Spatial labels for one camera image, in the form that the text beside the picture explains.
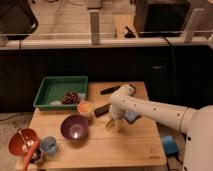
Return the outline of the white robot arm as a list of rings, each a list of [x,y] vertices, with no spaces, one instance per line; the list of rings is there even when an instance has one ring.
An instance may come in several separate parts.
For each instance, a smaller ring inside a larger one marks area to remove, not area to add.
[[[193,109],[138,99],[134,93],[131,84],[124,84],[110,95],[114,120],[132,111],[180,131],[186,135],[182,171],[213,171],[213,105]]]

